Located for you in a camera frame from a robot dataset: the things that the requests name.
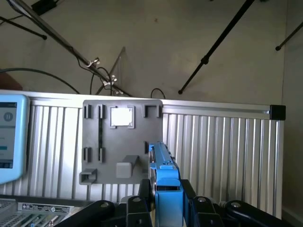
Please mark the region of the black table end cap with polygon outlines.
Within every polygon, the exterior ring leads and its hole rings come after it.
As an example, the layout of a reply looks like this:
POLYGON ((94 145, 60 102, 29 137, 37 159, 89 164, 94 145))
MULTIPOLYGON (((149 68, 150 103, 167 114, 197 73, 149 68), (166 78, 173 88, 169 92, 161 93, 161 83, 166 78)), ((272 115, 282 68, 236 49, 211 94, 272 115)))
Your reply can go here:
POLYGON ((285 105, 270 105, 270 120, 285 121, 286 119, 286 106, 285 105))

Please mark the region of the light blue teach pendant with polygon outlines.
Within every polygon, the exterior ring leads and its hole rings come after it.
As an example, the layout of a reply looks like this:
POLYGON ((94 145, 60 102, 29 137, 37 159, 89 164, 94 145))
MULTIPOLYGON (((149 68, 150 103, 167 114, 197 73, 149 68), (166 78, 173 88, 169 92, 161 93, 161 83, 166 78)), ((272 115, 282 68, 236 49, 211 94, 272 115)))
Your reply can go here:
POLYGON ((26 172, 29 112, 27 96, 0 94, 0 185, 26 172))

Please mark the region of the black tripod leg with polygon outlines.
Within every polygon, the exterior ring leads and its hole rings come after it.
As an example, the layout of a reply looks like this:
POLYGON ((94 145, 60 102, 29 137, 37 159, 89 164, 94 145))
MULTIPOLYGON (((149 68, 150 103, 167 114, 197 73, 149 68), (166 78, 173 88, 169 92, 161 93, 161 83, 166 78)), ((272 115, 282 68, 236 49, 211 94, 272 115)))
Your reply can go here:
POLYGON ((185 84, 182 86, 182 88, 178 91, 178 94, 181 95, 191 82, 191 80, 196 76, 196 74, 199 72, 199 70, 209 63, 209 59, 212 56, 212 54, 215 52, 215 50, 219 47, 219 45, 223 42, 223 40, 227 37, 227 35, 231 32, 231 30, 235 27, 235 25, 239 22, 239 20, 242 18, 242 16, 246 13, 246 11, 249 9, 249 7, 253 4, 255 0, 245 0, 243 5, 240 7, 238 12, 235 14, 235 16, 232 18, 232 20, 229 22, 227 27, 223 30, 223 32, 220 34, 218 39, 215 41, 213 46, 210 48, 210 50, 206 53, 206 55, 200 60, 200 63, 194 70, 194 72, 191 74, 191 76, 187 79, 185 84))
POLYGON ((0 16, 0 20, 2 20, 3 23, 8 23, 8 24, 10 24, 10 25, 12 25, 14 27, 17 27, 17 28, 19 28, 21 30, 24 30, 24 31, 26 31, 26 32, 28 32, 30 34, 36 35, 36 36, 42 38, 43 40, 47 40, 47 36, 46 35, 40 34, 38 32, 35 32, 35 31, 33 31, 33 30, 25 27, 25 26, 22 26, 22 25, 20 25, 18 23, 15 23, 11 19, 6 19, 6 18, 0 16))
POLYGON ((292 37, 293 37, 293 36, 302 28, 302 27, 303 27, 303 21, 299 24, 298 27, 295 28, 294 31, 291 32, 291 34, 289 34, 289 35, 285 38, 285 40, 284 40, 280 45, 278 45, 278 46, 275 47, 275 50, 276 50, 276 51, 280 51, 281 48, 282 48, 283 46, 285 46, 286 43, 287 43, 288 41, 290 41, 290 39, 291 39, 291 38, 292 38, 292 37))

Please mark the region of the silver CPU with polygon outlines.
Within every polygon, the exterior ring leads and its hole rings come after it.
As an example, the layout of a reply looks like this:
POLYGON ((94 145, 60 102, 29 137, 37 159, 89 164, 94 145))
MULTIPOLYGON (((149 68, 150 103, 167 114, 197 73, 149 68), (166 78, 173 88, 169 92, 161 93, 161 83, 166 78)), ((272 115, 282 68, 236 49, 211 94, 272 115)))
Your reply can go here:
POLYGON ((110 126, 134 127, 134 110, 132 107, 114 107, 110 110, 110 126))

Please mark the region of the silver stand pole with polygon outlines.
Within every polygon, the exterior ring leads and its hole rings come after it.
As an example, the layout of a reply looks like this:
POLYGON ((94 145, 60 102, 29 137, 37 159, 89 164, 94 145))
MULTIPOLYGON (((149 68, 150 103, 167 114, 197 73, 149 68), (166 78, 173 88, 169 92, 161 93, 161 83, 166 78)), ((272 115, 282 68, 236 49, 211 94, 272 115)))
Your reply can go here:
POLYGON ((69 53, 71 53, 77 61, 82 63, 85 67, 82 69, 88 70, 94 75, 98 76, 102 82, 109 82, 109 86, 111 90, 115 90, 122 95, 126 95, 128 97, 133 97, 131 94, 120 88, 118 85, 114 85, 110 76, 105 76, 99 69, 97 68, 97 64, 93 61, 87 60, 84 56, 82 56, 75 48, 72 47, 70 43, 68 43, 59 33, 57 33, 51 26, 49 26, 39 15, 37 15, 23 0, 6 0, 8 4, 21 15, 27 17, 34 24, 36 24, 40 29, 42 29, 45 33, 47 33, 51 38, 53 38, 58 44, 60 44, 64 49, 66 49, 69 53))

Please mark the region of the black power adapter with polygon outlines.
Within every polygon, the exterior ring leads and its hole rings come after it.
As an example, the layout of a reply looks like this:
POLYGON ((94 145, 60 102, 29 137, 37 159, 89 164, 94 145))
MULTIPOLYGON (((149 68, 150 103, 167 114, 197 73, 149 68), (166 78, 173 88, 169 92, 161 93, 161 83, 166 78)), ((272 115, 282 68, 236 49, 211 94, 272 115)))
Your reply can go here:
POLYGON ((56 8, 59 1, 60 0, 38 0, 31 5, 31 8, 37 15, 40 16, 56 8))

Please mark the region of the grey parts rack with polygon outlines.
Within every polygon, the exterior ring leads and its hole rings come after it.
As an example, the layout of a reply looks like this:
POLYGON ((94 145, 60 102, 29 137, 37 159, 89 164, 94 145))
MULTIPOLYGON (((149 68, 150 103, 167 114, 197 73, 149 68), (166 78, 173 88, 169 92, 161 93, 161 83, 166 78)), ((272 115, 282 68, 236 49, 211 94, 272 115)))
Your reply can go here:
POLYGON ((149 144, 163 139, 162 107, 156 99, 85 100, 79 183, 137 184, 147 178, 149 144), (133 128, 111 128, 114 107, 133 108, 133 128))

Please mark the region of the open PC case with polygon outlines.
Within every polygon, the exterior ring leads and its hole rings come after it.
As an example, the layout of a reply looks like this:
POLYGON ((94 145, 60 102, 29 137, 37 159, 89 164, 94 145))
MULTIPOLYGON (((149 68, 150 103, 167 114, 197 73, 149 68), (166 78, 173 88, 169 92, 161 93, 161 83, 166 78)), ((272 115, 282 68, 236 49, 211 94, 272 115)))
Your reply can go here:
POLYGON ((0 227, 54 227, 90 200, 0 195, 0 227))

